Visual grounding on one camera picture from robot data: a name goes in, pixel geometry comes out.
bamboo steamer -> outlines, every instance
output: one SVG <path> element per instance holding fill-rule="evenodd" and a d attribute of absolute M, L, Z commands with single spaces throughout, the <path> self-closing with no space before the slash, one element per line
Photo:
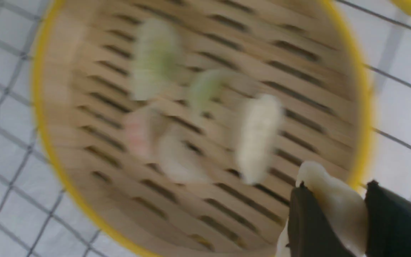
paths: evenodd
<path fill-rule="evenodd" d="M 199 149 L 209 185 L 170 182 L 125 150 L 127 76 L 144 19 L 172 23 L 186 59 L 157 99 Z M 184 96 L 198 71 L 227 67 L 254 81 L 225 88 L 192 125 Z M 142 256 L 268 257 L 289 210 L 299 165 L 323 164 L 353 187 L 370 146 L 367 81 L 354 43 L 327 0 L 57 0 L 37 43 L 33 96 L 42 141 L 76 203 Z M 287 107 L 269 177 L 244 185 L 227 143 L 238 101 L 258 92 Z"/>

yellow steamer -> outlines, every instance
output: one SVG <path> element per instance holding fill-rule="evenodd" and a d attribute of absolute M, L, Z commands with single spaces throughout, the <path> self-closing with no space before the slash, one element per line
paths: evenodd
<path fill-rule="evenodd" d="M 170 22 L 186 51 L 181 81 L 158 99 L 214 169 L 213 184 L 178 185 L 126 151 L 121 121 L 137 26 Z M 192 125 L 184 104 L 200 70 L 226 67 L 254 88 L 226 87 Z M 287 108 L 270 175 L 238 177 L 227 144 L 239 100 L 277 96 Z M 364 67 L 329 0 L 56 0 L 40 31 L 33 96 L 51 162 L 82 210 L 141 256 L 269 257 L 288 216 L 302 161 L 357 188 L 370 150 Z"/>

metal grid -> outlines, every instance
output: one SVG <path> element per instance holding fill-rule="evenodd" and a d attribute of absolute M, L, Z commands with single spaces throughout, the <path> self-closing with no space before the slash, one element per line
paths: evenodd
<path fill-rule="evenodd" d="M 32 1 L 40 2 L 39 8 L 35 13 L 32 13 L 32 11 L 29 10 L 25 10 L 24 8 L 16 4 L 21 1 L 0 0 L 0 13 L 3 10 L 8 10 L 12 13 L 15 13 L 18 16 L 21 16 L 29 21 L 32 21 L 32 25 L 29 28 L 28 36 L 26 37 L 26 42 L 24 43 L 21 49 L 17 49 L 8 42 L 0 40 L 0 49 L 18 58 L 18 61 L 16 62 L 14 71 L 10 77 L 9 82 L 7 84 L 0 83 L 0 109 L 3 103 L 7 101 L 7 99 L 14 99 L 18 101 L 20 104 L 23 104 L 28 108 L 31 108 L 31 103 L 29 102 L 29 100 L 26 99 L 26 97 L 21 96 L 19 93 L 14 91 L 13 86 L 15 85 L 18 77 L 20 76 L 23 64 L 31 60 L 31 45 L 33 44 L 33 41 L 35 39 L 36 31 L 39 27 L 39 24 L 42 22 L 42 13 L 44 12 L 46 6 L 49 3 L 49 0 Z M 380 62 L 376 67 L 367 65 L 367 68 L 370 71 L 375 72 L 376 74 L 374 83 L 375 86 L 372 89 L 373 93 L 375 93 L 376 95 L 380 94 L 383 90 L 383 87 L 385 86 L 386 80 L 397 81 L 398 83 L 401 83 L 402 85 L 407 86 L 411 89 L 411 83 L 404 81 L 400 78 L 397 78 L 396 76 L 390 75 L 388 72 L 391 68 L 391 65 L 393 65 L 395 54 L 399 49 L 403 31 L 406 29 L 411 30 L 411 26 L 407 24 L 407 20 L 409 19 L 409 17 L 403 14 L 400 10 L 398 10 L 396 15 L 394 15 L 393 17 L 388 17 L 348 1 L 338 0 L 338 3 L 339 5 L 346 5 L 348 7 L 352 7 L 355 10 L 362 11 L 364 13 L 375 16 L 378 19 L 382 19 L 392 24 Z M 390 135 L 389 133 L 385 133 L 378 129 L 375 129 L 375 131 L 379 135 L 392 140 L 393 142 L 397 143 L 398 145 L 404 148 L 411 150 L 411 145 L 409 145 L 408 143 Z M 64 197 L 67 197 L 67 194 L 65 194 L 64 189 L 61 189 L 59 190 L 59 192 L 56 192 L 57 196 L 52 208 L 47 208 L 44 203 L 39 202 L 38 199 L 33 197 L 32 193 L 26 192 L 24 188 L 20 188 L 17 185 L 16 181 L 26 169 L 27 163 L 30 159 L 35 158 L 36 160 L 41 161 L 43 163 L 48 163 L 48 160 L 44 157 L 43 153 L 41 152 L 41 149 L 39 148 L 36 129 L 33 126 L 31 126 L 30 135 L 31 137 L 27 142 L 26 140 L 23 140 L 22 138 L 19 138 L 16 135 L 14 135 L 6 127 L 0 126 L 0 136 L 4 137 L 6 140 L 10 142 L 13 142 L 15 145 L 18 145 L 20 150 L 23 151 L 23 158 L 21 164 L 16 169 L 16 172 L 13 175 L 13 177 L 11 179 L 8 179 L 6 176 L 0 174 L 0 183 L 7 187 L 0 201 L 0 213 L 6 205 L 9 195 L 11 193 L 15 193 L 31 205 L 35 206 L 37 209 L 41 210 L 41 212 L 43 212 L 47 216 L 47 218 L 42 222 L 40 229 L 38 229 L 39 232 L 37 233 L 35 241 L 32 244 L 27 244 L 23 239 L 20 238 L 20 236 L 17 235 L 19 234 L 19 232 L 11 231 L 11 229 L 7 228 L 0 222 L 0 231 L 2 231 L 3 234 L 10 238 L 15 243 L 15 246 L 21 247 L 22 249 L 18 252 L 15 252 L 19 256 L 26 257 L 56 256 L 54 250 L 46 251 L 43 249 L 39 249 L 39 242 L 43 240 L 42 237 L 46 234 L 45 231 L 47 230 L 49 223 L 57 222 L 62 226 L 62 228 L 65 229 L 65 231 L 68 231 L 68 233 L 73 235 L 73 237 L 77 241 L 75 242 L 75 244 L 77 246 L 80 246 L 78 247 L 78 249 L 80 249 L 81 252 L 71 251 L 73 253 L 69 256 L 134 256 L 131 253 L 119 247 L 117 244 L 111 242 L 105 235 L 103 235 L 103 233 L 100 233 L 100 231 L 96 228 L 96 232 L 94 232 L 93 236 L 91 238 L 85 239 L 82 233 L 74 228 L 74 225 L 71 225 L 70 223 L 66 222 L 63 218 L 61 218 L 59 215 L 57 215 L 56 211 L 60 203 L 64 201 Z"/>

dumpling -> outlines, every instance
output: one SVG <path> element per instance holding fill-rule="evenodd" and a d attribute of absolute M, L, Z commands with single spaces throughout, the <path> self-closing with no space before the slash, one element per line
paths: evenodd
<path fill-rule="evenodd" d="M 277 97 L 259 94 L 246 100 L 238 116 L 235 162 L 244 183 L 254 185 L 268 174 L 284 109 Z"/>
<path fill-rule="evenodd" d="M 137 31 L 130 91 L 136 101 L 146 101 L 175 80 L 181 60 L 181 40 L 169 23 L 148 19 Z"/>

white dumpling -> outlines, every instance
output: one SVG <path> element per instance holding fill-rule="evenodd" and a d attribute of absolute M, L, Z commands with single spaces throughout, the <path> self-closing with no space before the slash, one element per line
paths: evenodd
<path fill-rule="evenodd" d="M 367 247 L 367 207 L 362 197 L 314 161 L 300 166 L 296 186 L 301 182 L 313 193 L 342 244 L 357 257 L 363 256 Z"/>
<path fill-rule="evenodd" d="M 272 95 L 259 94 L 243 104 L 238 114 L 235 161 L 244 183 L 258 184 L 267 176 L 283 115 L 281 102 Z"/>
<path fill-rule="evenodd" d="M 288 238 L 288 219 L 286 220 L 285 227 L 280 234 L 279 240 L 277 241 L 277 253 L 275 257 L 291 257 L 291 250 L 288 246 L 290 243 L 290 238 Z"/>
<path fill-rule="evenodd" d="M 159 141 L 159 165 L 174 183 L 210 183 L 212 179 L 201 165 L 199 156 L 184 144 L 185 138 L 178 124 L 168 127 Z"/>
<path fill-rule="evenodd" d="M 132 98 L 145 101 L 175 80 L 181 60 L 181 39 L 169 23 L 151 18 L 137 31 L 130 75 Z"/>

